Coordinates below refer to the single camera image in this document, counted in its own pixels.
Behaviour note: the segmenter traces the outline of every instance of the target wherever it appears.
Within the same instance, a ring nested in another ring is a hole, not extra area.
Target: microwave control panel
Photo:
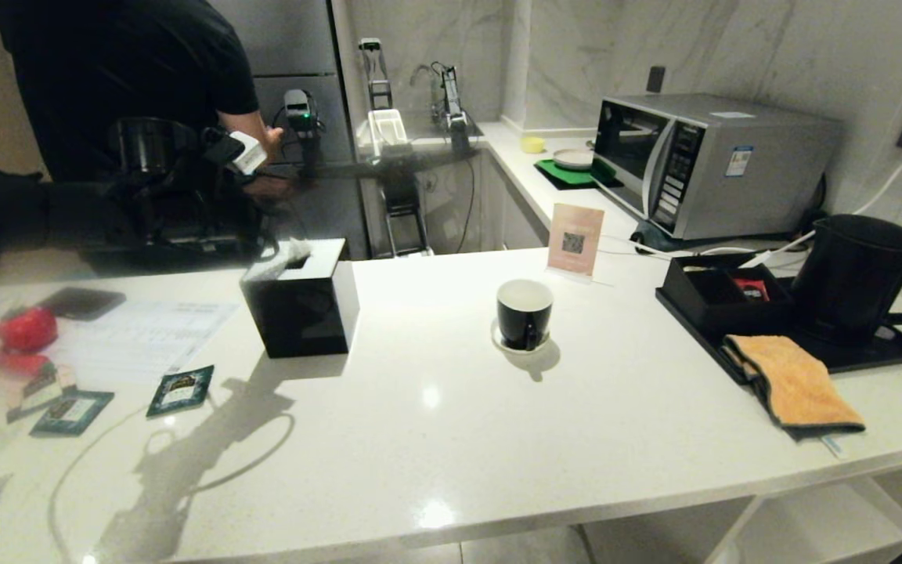
[[[663,167],[663,182],[652,214],[652,221],[672,234],[677,211],[680,210],[680,203],[684,202],[684,192],[688,181],[691,181],[691,171],[695,168],[704,135],[705,129],[697,125],[683,122],[674,125],[673,142]]]

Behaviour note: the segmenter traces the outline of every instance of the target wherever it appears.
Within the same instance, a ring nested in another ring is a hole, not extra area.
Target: person
[[[55,182],[113,175],[118,118],[266,128],[250,64],[232,25],[204,0],[0,0],[0,35],[41,156]]]

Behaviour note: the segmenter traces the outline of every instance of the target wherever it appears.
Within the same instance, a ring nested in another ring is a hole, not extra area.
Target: black box
[[[795,303],[767,267],[738,268],[753,256],[674,258],[661,292],[702,332],[780,334],[791,324]],[[734,278],[761,280],[769,301],[748,299]]]
[[[266,356],[348,353],[360,312],[345,239],[306,240],[311,254],[291,261],[294,245],[254,264],[239,285]]]

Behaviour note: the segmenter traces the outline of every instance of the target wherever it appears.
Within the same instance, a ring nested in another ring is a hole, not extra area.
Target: refrigerator
[[[283,94],[304,89],[312,94],[325,122],[322,163],[355,161],[329,0],[208,0],[239,35],[251,71],[260,111],[267,125],[283,106]],[[283,112],[278,125],[286,121]],[[289,132],[286,140],[294,140]],[[285,161],[300,161],[297,143],[286,146]],[[363,197],[355,179],[317,179],[287,202],[275,220],[280,236],[305,239],[344,237],[353,260],[370,257]]]

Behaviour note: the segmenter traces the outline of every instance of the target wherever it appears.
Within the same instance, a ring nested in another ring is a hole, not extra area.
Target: black kettle
[[[813,252],[792,282],[799,327],[828,342],[864,345],[902,288],[902,227],[863,215],[816,221]]]

